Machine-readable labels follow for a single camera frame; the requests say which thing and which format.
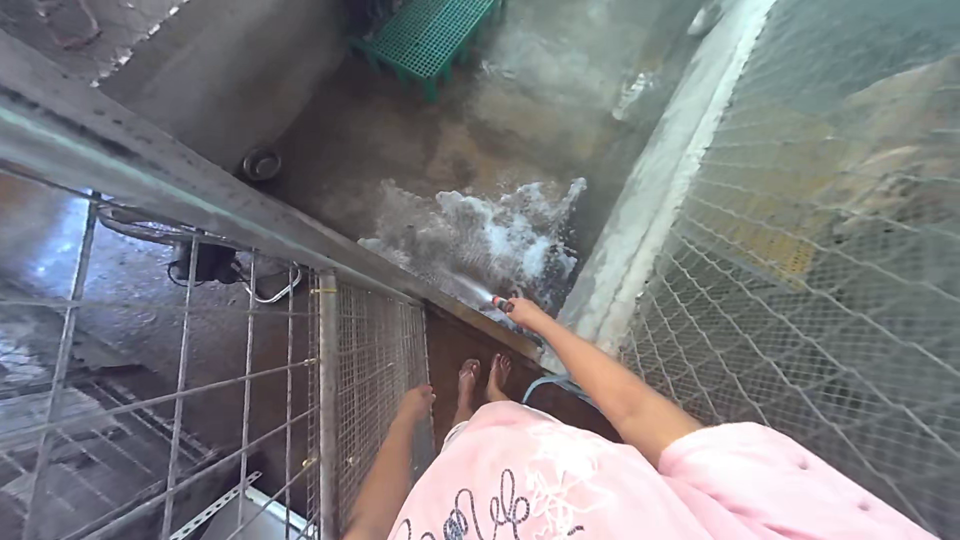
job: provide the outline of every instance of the metal bar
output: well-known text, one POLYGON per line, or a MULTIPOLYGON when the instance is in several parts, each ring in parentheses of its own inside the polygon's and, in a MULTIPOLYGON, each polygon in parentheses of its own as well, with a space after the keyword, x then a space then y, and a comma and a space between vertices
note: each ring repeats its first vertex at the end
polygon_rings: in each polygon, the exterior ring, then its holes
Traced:
MULTIPOLYGON (((246 315, 253 313, 249 309, 237 309, 233 307, 191 307, 189 311, 180 306, 164 306, 158 304, 138 304, 131 302, 97 302, 97 301, 78 301, 72 302, 69 300, 63 300, 58 298, 0 298, 0 306, 40 306, 40 307, 50 307, 53 309, 67 309, 69 307, 102 307, 106 309, 157 309, 162 311, 173 311, 175 313, 236 313, 240 315, 246 315)), ((257 315, 282 315, 282 316, 295 316, 295 317, 307 317, 310 315, 307 311, 294 311, 293 313, 287 313, 285 311, 258 311, 257 315)))
MULTIPOLYGON (((262 513, 264 512, 264 510, 266 510, 267 507, 270 506, 271 503, 274 503, 274 502, 280 497, 280 494, 281 494, 281 493, 287 493, 287 492, 289 492, 289 491, 290 491, 290 486, 293 485, 294 482, 296 482, 297 480, 299 480, 301 476, 303 476, 304 474, 306 474, 306 472, 307 472, 310 468, 312 468, 316 463, 317 463, 316 461, 307 463, 306 466, 303 467, 303 469, 302 469, 300 472, 298 472, 292 479, 288 479, 287 482, 283 485, 283 487, 281 487, 280 489, 276 490, 276 493, 274 493, 274 495, 273 495, 270 499, 268 499, 264 504, 262 504, 262 505, 260 506, 260 508, 256 511, 256 513, 253 514, 253 517, 251 517, 251 518, 250 518, 249 520, 247 520, 246 522, 241 523, 240 525, 238 525, 238 526, 237 526, 237 529, 236 529, 234 532, 232 532, 232 533, 230 534, 230 536, 228 536, 228 537, 225 538, 224 540, 233 540, 233 538, 235 538, 238 534, 240 534, 240 533, 243 531, 243 529, 247 528, 247 525, 253 523, 253 520, 255 520, 256 518, 260 517, 260 514, 262 514, 262 513)), ((288 507, 288 508, 287 508, 287 514, 289 514, 289 513, 290 513, 290 508, 288 507)), ((284 523, 284 526, 285 526, 285 527, 290 527, 289 521, 288 521, 288 522, 285 522, 285 523, 284 523)))
MULTIPOLYGON (((84 238, 77 260, 77 268, 73 277, 70 291, 70 300, 80 301, 84 297, 86 272, 90 265, 90 252, 93 248, 93 229, 97 224, 96 204, 92 201, 86 207, 86 223, 84 224, 84 238)), ((47 415, 41 428, 39 447, 36 455, 36 467, 33 485, 31 486, 30 502, 27 504, 27 520, 23 526, 23 540, 32 540, 36 536, 39 522, 40 501, 46 498, 47 470, 50 466, 50 451, 53 438, 50 436, 50 425, 60 417, 60 393, 66 382, 67 363, 70 360, 70 350, 73 348, 73 331, 77 325, 77 309, 68 308, 63 315, 63 332, 60 335, 60 346, 57 350, 57 363, 54 367, 54 377, 50 389, 50 401, 47 403, 47 415)))
MULTIPOLYGON (((310 412, 312 412, 310 409, 305 410, 303 413, 298 414, 297 416, 295 416, 295 417, 291 420, 291 422, 292 422, 292 423, 299 422, 300 420, 306 418, 307 415, 308 415, 310 412)), ((231 463, 231 461, 233 461, 233 459, 239 457, 241 453, 249 451, 251 448, 256 447, 257 445, 259 445, 259 444, 262 443, 263 441, 267 440, 268 438, 276 435, 277 433, 280 433, 280 431, 281 431, 281 430, 284 430, 285 428, 286 428, 286 424, 284 423, 283 425, 277 426, 276 428, 273 428, 272 430, 267 431, 267 432, 264 433, 263 435, 260 435, 259 437, 257 437, 256 439, 254 439, 249 445, 247 445, 247 447, 241 448, 241 449, 239 449, 239 450, 236 450, 236 451, 233 452, 232 454, 229 454, 229 455, 225 456, 225 457, 224 457, 223 459, 221 459, 220 461, 217 461, 216 463, 213 463, 212 465, 210 465, 210 466, 207 467, 206 469, 203 469, 202 471, 200 471, 200 472, 197 473, 196 475, 193 475, 192 477, 190 477, 190 478, 188 478, 188 479, 185 479, 185 480, 182 481, 181 483, 177 484, 176 487, 174 487, 174 488, 172 488, 172 489, 169 489, 169 488, 168 488, 168 491, 172 491, 174 494, 179 493, 180 491, 182 491, 182 490, 190 487, 191 485, 193 485, 194 483, 200 481, 201 479, 206 478, 206 477, 209 476, 213 471, 216 471, 216 470, 220 469, 221 467, 223 467, 224 465, 227 465, 228 463, 231 463)), ((96 530, 96 531, 88 534, 87 536, 84 537, 84 540, 86 540, 86 539, 92 540, 92 539, 94 539, 94 538, 103 538, 104 535, 107 534, 108 532, 110 532, 110 531, 112 531, 112 530, 115 530, 115 529, 117 529, 117 528, 120 528, 120 527, 122 527, 123 525, 126 525, 127 523, 135 520, 136 518, 138 518, 138 517, 140 517, 141 515, 143 515, 144 513, 146 513, 148 510, 150 510, 150 509, 153 508, 154 506, 157 506, 158 504, 162 503, 162 502, 165 500, 165 498, 166 498, 166 492, 161 493, 161 494, 157 495, 156 497, 153 497, 152 499, 150 499, 149 501, 146 501, 144 504, 138 506, 138 507, 135 508, 134 510, 131 510, 130 513, 128 513, 128 514, 126 514, 126 515, 124 515, 124 516, 122 516, 122 517, 119 517, 119 518, 117 518, 115 521, 112 521, 112 522, 104 525, 103 528, 101 528, 101 529, 99 529, 99 530, 96 530)))
MULTIPOLYGON (((120 400, 118 400, 118 399, 113 395, 112 392, 115 391, 114 388, 110 388, 110 389, 104 388, 104 386, 101 384, 101 382, 100 382, 99 380, 94 380, 94 381, 92 381, 90 384, 91 384, 94 388, 96 388, 97 390, 99 390, 102 395, 106 396, 106 397, 107 397, 112 403, 114 403, 116 406, 122 406, 122 405, 123 405, 123 402, 121 402, 120 400)), ((131 416, 134 420, 136 420, 136 421, 137 421, 140 425, 142 425, 146 430, 149 430, 151 433, 153 433, 154 435, 160 437, 160 438, 163 439, 163 440, 167 440, 167 438, 170 437, 169 434, 164 433, 164 432, 161 431, 161 430, 158 430, 158 429, 156 428, 156 426, 154 426, 154 425, 151 424, 150 422, 147 422, 146 420, 144 420, 142 416, 140 416, 139 414, 137 414, 137 412, 142 412, 142 411, 132 411, 132 412, 130 412, 129 414, 130 414, 130 416, 131 416)), ((123 421, 118 420, 117 423, 120 425, 120 427, 121 427, 128 435, 131 436, 131 440, 137 441, 142 448, 152 448, 146 441, 143 440, 143 437, 139 437, 139 436, 134 435, 133 432, 124 424, 123 421)), ((198 455, 202 455, 202 454, 203 454, 203 452, 201 452, 200 450, 198 450, 198 449, 196 449, 196 448, 191 448, 191 450, 194 451, 194 452, 196 452, 198 455)))
MULTIPOLYGON (((23 475, 23 476, 29 476, 29 475, 30 475, 30 471, 28 471, 28 470, 24 469, 23 467, 21 467, 20 464, 16 462, 16 459, 11 458, 9 455, 7 455, 6 452, 0 453, 0 458, 2 458, 2 459, 3 459, 4 461, 6 461, 7 463, 10 463, 11 466, 12 466, 14 469, 16 469, 16 472, 20 473, 21 475, 23 475)), ((57 501, 58 503, 62 504, 63 507, 66 508, 67 510, 69 510, 69 511, 71 511, 71 512, 76 512, 76 511, 77 511, 77 508, 74 508, 73 505, 70 504, 70 503, 68 503, 63 497, 60 496, 60 494, 58 494, 58 493, 53 493, 53 494, 51 494, 51 495, 53 495, 53 498, 54 498, 55 501, 57 501)), ((20 517, 24 517, 25 514, 22 514, 22 513, 20 513, 20 512, 18 511, 18 512, 17 512, 17 515, 19 515, 20 517)))
POLYGON ((320 537, 340 537, 337 497, 337 410, 336 391, 340 375, 337 347, 337 279, 332 274, 320 276, 320 323, 318 335, 321 356, 320 373, 320 537))
MULTIPOLYGON (((287 295, 287 312, 290 313, 290 317, 287 319, 287 366, 290 366, 294 361, 294 269, 291 266, 290 270, 287 273, 287 282, 290 283, 290 294, 287 295)), ((294 377, 293 373, 288 369, 287 370, 287 410, 286 410, 286 421, 287 421, 287 440, 286 440, 286 453, 283 457, 283 479, 286 480, 287 485, 290 485, 290 453, 292 446, 292 433, 290 426, 290 417, 293 414, 293 399, 294 399, 294 377)), ((283 538, 284 540, 290 540, 290 488, 288 487, 284 491, 284 506, 286 507, 286 512, 283 519, 283 538)))
POLYGON ((282 372, 282 371, 287 371, 288 369, 291 369, 291 368, 306 367, 306 366, 309 366, 310 364, 313 364, 315 361, 316 361, 316 358, 308 358, 308 359, 306 359, 306 360, 297 362, 297 363, 295 363, 295 364, 293 364, 292 366, 289 366, 289 367, 288 367, 288 366, 280 366, 280 367, 275 367, 275 368, 268 369, 268 370, 264 370, 264 371, 258 371, 258 372, 256 372, 256 373, 250 374, 250 375, 248 375, 248 376, 238 377, 238 378, 236 378, 236 379, 221 380, 221 381, 219 381, 219 382, 212 382, 211 384, 208 384, 208 385, 206 385, 206 386, 197 386, 197 387, 195 387, 195 388, 190 388, 190 389, 188 389, 188 390, 183 390, 182 392, 175 392, 175 393, 173 393, 173 394, 167 394, 166 396, 158 396, 158 397, 156 397, 156 398, 151 398, 151 399, 149 399, 149 400, 143 400, 143 401, 137 402, 137 403, 135 403, 135 404, 121 405, 121 406, 118 406, 118 407, 116 407, 116 408, 112 408, 112 409, 109 409, 109 410, 103 410, 103 411, 101 411, 101 412, 97 412, 97 413, 93 413, 93 414, 75 414, 75 415, 67 416, 66 418, 63 418, 63 419, 61 419, 61 420, 58 420, 57 422, 54 422, 54 423, 52 423, 52 424, 45 424, 45 425, 42 425, 42 426, 31 426, 31 427, 29 427, 29 428, 24 428, 24 429, 22 429, 22 430, 7 431, 7 432, 5 432, 5 433, 0 433, 0 443, 3 443, 3 442, 5 442, 5 441, 10 440, 10 439, 13 439, 13 438, 19 438, 19 437, 22 437, 22 436, 25 436, 25 435, 29 435, 29 434, 32 434, 32 433, 40 433, 40 432, 46 431, 46 430, 56 430, 56 429, 59 429, 59 428, 63 428, 63 427, 65 427, 65 426, 70 426, 71 424, 76 424, 76 423, 78 423, 78 422, 83 422, 84 420, 92 420, 92 419, 94 419, 94 418, 102 418, 102 417, 105 417, 105 416, 113 416, 113 415, 115 415, 115 414, 122 414, 122 413, 124 413, 124 412, 130 412, 130 411, 132 411, 132 410, 137 410, 137 409, 139 409, 139 408, 143 408, 143 407, 146 407, 146 406, 152 406, 152 405, 158 405, 158 404, 166 403, 166 402, 169 402, 169 401, 171 401, 171 400, 175 400, 177 397, 192 396, 192 395, 194 395, 194 394, 199 394, 199 393, 205 392, 205 391, 207 391, 207 390, 213 390, 213 389, 215 389, 215 388, 222 388, 222 387, 224 387, 224 386, 230 386, 231 384, 236 384, 236 383, 239 383, 239 382, 244 382, 245 380, 255 380, 255 379, 259 379, 259 378, 261 378, 261 377, 267 377, 267 376, 269 376, 269 375, 274 375, 274 374, 280 373, 280 372, 282 372))
MULTIPOLYGON (((256 308, 256 253, 250 260, 250 304, 248 308, 253 311, 256 308)), ((247 315, 247 362, 244 375, 249 375, 253 368, 253 313, 247 315)), ((243 426, 241 427, 240 448, 247 447, 247 441, 250 440, 250 391, 251 382, 249 379, 243 383, 243 426)), ((247 451, 240 454, 240 493, 247 491, 247 451)), ((237 505, 237 526, 243 524, 243 505, 237 505)))
MULTIPOLYGON (((247 477, 247 483, 253 483, 254 480, 260 478, 261 476, 263 476, 263 475, 262 475, 262 473, 260 473, 259 471, 253 471, 253 472, 250 473, 250 475, 247 477)), ((216 501, 214 501, 213 503, 211 503, 210 506, 208 506, 208 507, 204 508, 203 510, 201 510, 201 511, 197 514, 197 516, 196 516, 195 518, 193 518, 192 520, 188 521, 188 522, 186 523, 186 525, 184 525, 184 526, 181 527, 181 528, 178 528, 178 529, 177 529, 177 532, 174 532, 174 533, 170 536, 170 540, 185 540, 185 538, 186 538, 187 536, 189 536, 191 532, 193 532, 194 530, 197 530, 197 528, 198 528, 199 526, 203 525, 204 523, 206 523, 207 520, 209 520, 209 519, 212 518, 213 516, 217 515, 217 512, 220 511, 221 508, 223 508, 224 506, 226 506, 227 503, 229 503, 230 501, 236 499, 237 496, 240 495, 240 493, 241 493, 241 492, 240 492, 240 486, 239 486, 239 485, 236 486, 236 487, 234 487, 233 489, 230 489, 229 491, 227 491, 227 493, 225 493, 225 494, 223 494, 222 496, 220 496, 220 499, 217 499, 216 501)), ((166 540, 167 537, 166 537, 166 536, 160 536, 160 538, 163 539, 163 540, 166 540)))
MULTIPOLYGON (((183 314, 183 330, 180 333, 180 365, 177 370, 177 391, 182 392, 186 386, 187 361, 190 358, 190 300, 193 287, 197 280, 197 249, 200 243, 194 236, 190 242, 190 269, 187 273, 186 298, 183 305, 186 313, 183 314)), ((180 430, 183 426, 183 398, 174 400, 174 432, 170 439, 170 461, 167 463, 167 498, 163 502, 163 522, 160 527, 160 538, 170 536, 170 526, 174 517, 174 498, 169 488, 177 485, 177 458, 180 456, 180 430)))

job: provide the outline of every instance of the wet floor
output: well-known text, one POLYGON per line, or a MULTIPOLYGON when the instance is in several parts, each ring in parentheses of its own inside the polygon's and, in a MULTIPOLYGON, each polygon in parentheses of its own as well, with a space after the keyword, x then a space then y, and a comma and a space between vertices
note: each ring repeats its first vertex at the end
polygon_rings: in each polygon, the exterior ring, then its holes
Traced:
MULTIPOLYGON (((454 66, 436 104, 389 70, 377 74, 365 60, 349 57, 279 142, 285 172, 265 189, 357 240, 405 228, 423 234, 431 212, 446 211, 436 201, 443 191, 496 202, 539 183, 546 202, 560 204, 584 178, 587 188, 572 213, 554 224, 559 237, 548 238, 550 249, 578 262, 573 272, 545 275, 547 283, 536 287, 544 303, 559 309, 699 44, 685 30, 700 5, 511 2, 486 28, 470 61, 454 66), (419 198, 420 206, 396 212, 398 193, 419 198)), ((470 216, 452 226, 489 225, 470 216)), ((402 265, 440 288, 438 273, 421 271, 424 266, 463 272, 498 289, 509 277, 487 279, 490 264, 527 247, 522 241, 508 249, 488 245, 452 262, 424 262, 456 251, 461 236, 449 238, 431 238, 423 249, 395 241, 378 253, 396 254, 390 259, 401 264, 416 259, 402 265)), ((553 259, 542 267, 558 266, 553 259)))

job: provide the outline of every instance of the green grate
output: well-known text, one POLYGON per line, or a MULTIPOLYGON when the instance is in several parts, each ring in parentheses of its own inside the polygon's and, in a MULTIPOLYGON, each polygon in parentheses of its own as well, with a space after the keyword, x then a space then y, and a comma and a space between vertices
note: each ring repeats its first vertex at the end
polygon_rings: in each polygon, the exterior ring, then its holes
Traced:
POLYGON ((466 58, 467 42, 498 0, 413 0, 370 40, 352 39, 374 69, 390 65, 400 80, 424 83, 427 99, 436 99, 436 80, 449 78, 454 56, 466 58))

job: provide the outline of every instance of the leg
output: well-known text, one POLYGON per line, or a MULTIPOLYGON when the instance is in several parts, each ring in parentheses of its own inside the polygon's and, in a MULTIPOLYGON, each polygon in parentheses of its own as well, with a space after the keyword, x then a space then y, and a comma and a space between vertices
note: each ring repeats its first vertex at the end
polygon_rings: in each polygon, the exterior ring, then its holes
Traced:
POLYGON ((453 415, 453 426, 466 422, 473 416, 470 401, 473 398, 473 388, 477 384, 477 373, 480 371, 480 361, 473 358, 464 362, 460 368, 460 380, 457 388, 457 412, 453 415))
POLYGON ((490 379, 487 381, 487 399, 491 402, 509 402, 510 398, 503 393, 503 385, 510 376, 510 357, 506 355, 493 355, 493 363, 490 368, 490 379))

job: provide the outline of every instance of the metal post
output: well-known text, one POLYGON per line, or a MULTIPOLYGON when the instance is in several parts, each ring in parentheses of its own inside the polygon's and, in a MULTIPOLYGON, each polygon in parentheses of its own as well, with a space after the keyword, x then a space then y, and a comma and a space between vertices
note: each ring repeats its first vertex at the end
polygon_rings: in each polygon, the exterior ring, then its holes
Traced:
POLYGON ((337 504, 337 379, 340 375, 337 351, 337 280, 332 274, 320 276, 321 331, 318 367, 320 374, 320 537, 340 537, 337 504))
MULTIPOLYGON (((197 279, 197 237, 190 242, 190 270, 186 283, 186 299, 183 302, 183 331, 180 335, 180 367, 177 372, 177 391, 182 392, 186 386, 186 367, 190 357, 190 297, 197 279)), ((170 461, 167 463, 166 499, 163 502, 163 524, 160 528, 160 538, 166 540, 170 536, 170 526, 173 523, 174 497, 170 491, 177 484, 177 458, 180 454, 180 430, 183 425, 183 398, 177 397, 174 401, 174 432, 170 440, 170 461)))
MULTIPOLYGON (((252 254, 250 260, 250 298, 248 300, 247 315, 247 367, 244 375, 249 376, 253 369, 253 310, 256 309, 256 253, 252 254)), ((247 379, 243 386, 243 426, 241 427, 241 448, 244 451, 240 454, 240 493, 247 492, 247 444, 250 440, 250 391, 251 382, 247 379)), ((243 526, 243 505, 237 505, 237 528, 243 526)))

